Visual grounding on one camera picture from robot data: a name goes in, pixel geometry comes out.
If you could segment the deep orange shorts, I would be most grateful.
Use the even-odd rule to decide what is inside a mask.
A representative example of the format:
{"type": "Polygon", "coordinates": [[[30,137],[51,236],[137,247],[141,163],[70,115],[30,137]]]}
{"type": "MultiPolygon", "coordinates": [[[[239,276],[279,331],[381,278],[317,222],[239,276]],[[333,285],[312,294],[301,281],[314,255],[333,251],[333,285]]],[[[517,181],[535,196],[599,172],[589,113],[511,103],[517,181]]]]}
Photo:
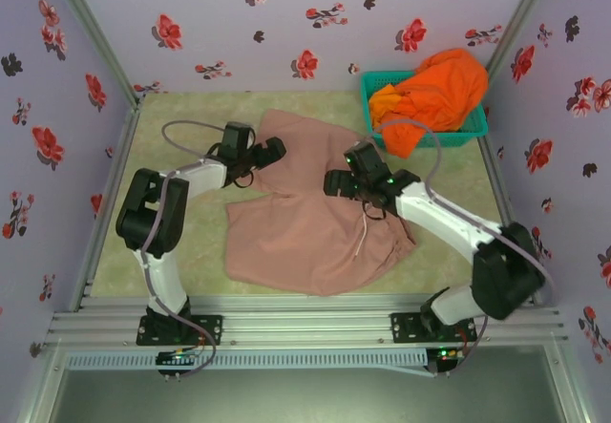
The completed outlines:
{"type": "Polygon", "coordinates": [[[391,155],[406,159],[426,135],[417,123],[436,133],[458,131],[488,85],[486,69],[468,51],[437,53],[425,59],[414,76],[393,85],[404,91],[404,112],[386,115],[374,129],[381,132],[391,155]]]}

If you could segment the aluminium frame rail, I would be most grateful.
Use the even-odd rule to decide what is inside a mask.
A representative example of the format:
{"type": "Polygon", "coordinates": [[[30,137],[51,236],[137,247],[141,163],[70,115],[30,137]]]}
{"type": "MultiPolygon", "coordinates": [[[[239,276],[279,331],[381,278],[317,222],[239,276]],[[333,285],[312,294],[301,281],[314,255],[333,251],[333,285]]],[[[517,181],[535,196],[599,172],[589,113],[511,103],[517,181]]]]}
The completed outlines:
{"type": "MultiPolygon", "coordinates": [[[[196,314],[223,318],[222,349],[387,349],[390,316],[416,311],[423,294],[210,295],[190,299],[196,314]]],[[[58,312],[45,342],[66,349],[127,349],[136,344],[143,298],[85,297],[76,312],[58,312]]],[[[526,308],[489,322],[483,347],[534,346],[569,339],[555,308],[526,308]]]]}

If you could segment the aluminium corner post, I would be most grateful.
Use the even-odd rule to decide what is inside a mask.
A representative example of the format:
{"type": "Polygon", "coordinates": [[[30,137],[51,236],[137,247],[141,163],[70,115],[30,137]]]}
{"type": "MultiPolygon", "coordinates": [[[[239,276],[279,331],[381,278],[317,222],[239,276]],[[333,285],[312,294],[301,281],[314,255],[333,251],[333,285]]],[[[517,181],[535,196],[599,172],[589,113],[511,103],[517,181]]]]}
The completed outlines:
{"type": "Polygon", "coordinates": [[[507,25],[503,29],[500,41],[495,48],[490,61],[487,64],[489,74],[489,85],[497,81],[501,76],[503,67],[509,64],[512,52],[516,48],[521,33],[537,7],[539,0],[513,0],[515,3],[507,25]]]}
{"type": "Polygon", "coordinates": [[[138,106],[139,99],[133,91],[129,83],[127,74],[124,72],[118,57],[112,49],[106,35],[104,34],[100,24],[97,22],[90,5],[86,0],[66,0],[74,16],[79,21],[82,29],[88,35],[90,41],[95,47],[103,62],[111,71],[114,80],[118,84],[123,95],[126,97],[130,105],[135,109],[138,106]]]}

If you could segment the teal plastic basket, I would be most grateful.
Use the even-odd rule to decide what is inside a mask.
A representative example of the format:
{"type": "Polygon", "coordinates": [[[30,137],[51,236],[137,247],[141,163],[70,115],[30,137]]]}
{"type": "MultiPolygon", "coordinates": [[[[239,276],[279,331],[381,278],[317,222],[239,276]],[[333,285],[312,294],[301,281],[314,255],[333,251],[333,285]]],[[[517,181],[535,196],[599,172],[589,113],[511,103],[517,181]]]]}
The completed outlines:
{"type": "MultiPolygon", "coordinates": [[[[373,125],[369,109],[369,99],[372,95],[387,85],[397,85],[414,76],[414,71],[379,71],[365,72],[361,75],[360,96],[362,100],[364,121],[367,132],[373,133],[373,125]]],[[[464,146],[472,139],[485,137],[489,127],[484,108],[478,104],[466,117],[462,127],[456,132],[437,133],[442,147],[454,148],[464,146]]]]}

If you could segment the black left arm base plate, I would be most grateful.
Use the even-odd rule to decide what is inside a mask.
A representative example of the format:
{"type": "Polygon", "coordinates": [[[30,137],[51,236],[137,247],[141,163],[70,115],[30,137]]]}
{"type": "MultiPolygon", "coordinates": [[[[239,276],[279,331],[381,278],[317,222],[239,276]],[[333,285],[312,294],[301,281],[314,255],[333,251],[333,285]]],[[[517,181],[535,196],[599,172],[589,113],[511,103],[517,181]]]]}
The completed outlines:
{"type": "MultiPolygon", "coordinates": [[[[221,343],[223,318],[220,315],[192,315],[190,321],[204,328],[217,345],[221,343]]],[[[194,346],[204,339],[197,329],[156,312],[140,318],[136,334],[136,344],[144,347],[194,346]]]]}

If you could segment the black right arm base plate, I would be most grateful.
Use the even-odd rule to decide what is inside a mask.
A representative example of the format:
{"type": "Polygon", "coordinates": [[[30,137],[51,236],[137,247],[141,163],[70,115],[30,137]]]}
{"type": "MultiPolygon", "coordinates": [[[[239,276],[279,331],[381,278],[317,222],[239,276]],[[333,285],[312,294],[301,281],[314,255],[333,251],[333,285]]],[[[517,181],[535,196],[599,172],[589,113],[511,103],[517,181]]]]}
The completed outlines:
{"type": "Polygon", "coordinates": [[[473,319],[457,324],[441,325],[431,332],[423,325],[416,312],[395,312],[390,315],[390,330],[395,344],[474,342],[477,331],[473,319]]]}

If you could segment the pink shorts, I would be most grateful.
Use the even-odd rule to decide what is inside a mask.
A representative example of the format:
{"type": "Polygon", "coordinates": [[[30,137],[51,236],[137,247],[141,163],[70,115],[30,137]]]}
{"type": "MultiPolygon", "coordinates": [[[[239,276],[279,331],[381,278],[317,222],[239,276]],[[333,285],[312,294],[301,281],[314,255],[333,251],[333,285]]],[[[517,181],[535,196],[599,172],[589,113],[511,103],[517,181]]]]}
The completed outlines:
{"type": "Polygon", "coordinates": [[[367,217],[358,201],[324,192],[327,171],[347,169],[360,139],[345,127],[269,110],[259,141],[279,138],[281,160],[256,173],[260,197],[226,206],[227,275],[243,283],[315,296],[351,292],[384,276],[416,248],[409,226],[367,217]]]}

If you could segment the black controller board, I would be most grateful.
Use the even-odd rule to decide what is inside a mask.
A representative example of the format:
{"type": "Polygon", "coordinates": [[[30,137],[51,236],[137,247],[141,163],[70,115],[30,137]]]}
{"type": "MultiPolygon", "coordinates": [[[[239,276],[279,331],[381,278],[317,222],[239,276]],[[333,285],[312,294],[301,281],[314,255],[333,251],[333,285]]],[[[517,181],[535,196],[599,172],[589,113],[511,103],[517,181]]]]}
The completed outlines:
{"type": "Polygon", "coordinates": [[[178,379],[197,366],[201,352],[202,347],[162,351],[155,358],[155,366],[166,380],[178,379]]]}
{"type": "Polygon", "coordinates": [[[436,375],[450,375],[465,359],[460,348],[430,349],[428,355],[429,369],[436,375]]]}

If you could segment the pale green fuzzy mat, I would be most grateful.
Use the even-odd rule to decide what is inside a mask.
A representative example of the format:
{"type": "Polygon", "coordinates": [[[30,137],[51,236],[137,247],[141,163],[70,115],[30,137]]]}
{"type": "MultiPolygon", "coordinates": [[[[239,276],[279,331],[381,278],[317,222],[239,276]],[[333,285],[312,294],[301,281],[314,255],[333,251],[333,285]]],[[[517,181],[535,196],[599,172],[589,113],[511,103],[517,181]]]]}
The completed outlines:
{"type": "MultiPolygon", "coordinates": [[[[205,152],[228,121],[257,127],[265,111],[277,109],[364,134],[361,98],[356,92],[278,92],[148,95],[138,119],[114,208],[118,209],[139,168],[170,170],[192,157],[167,143],[160,129],[176,124],[169,137],[177,144],[205,152]]],[[[501,217],[477,141],[446,149],[433,189],[474,214],[495,222],[501,217]]],[[[228,187],[189,201],[184,231],[177,248],[180,280],[190,296],[272,295],[274,289],[230,279],[224,269],[229,202],[256,199],[253,189],[228,187]]],[[[368,286],[364,293],[433,293],[445,286],[467,282],[471,270],[450,246],[417,225],[412,234],[416,248],[410,256],[368,286]]]]}

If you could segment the grey metal panel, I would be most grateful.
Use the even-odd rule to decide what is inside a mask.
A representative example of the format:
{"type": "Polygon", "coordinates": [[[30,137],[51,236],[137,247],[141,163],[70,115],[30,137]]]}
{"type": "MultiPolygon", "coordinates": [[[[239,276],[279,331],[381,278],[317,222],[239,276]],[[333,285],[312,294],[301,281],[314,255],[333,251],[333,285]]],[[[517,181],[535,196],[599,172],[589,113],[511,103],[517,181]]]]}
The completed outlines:
{"type": "Polygon", "coordinates": [[[478,351],[435,379],[399,371],[69,371],[52,423],[568,423],[537,349],[478,351]]]}

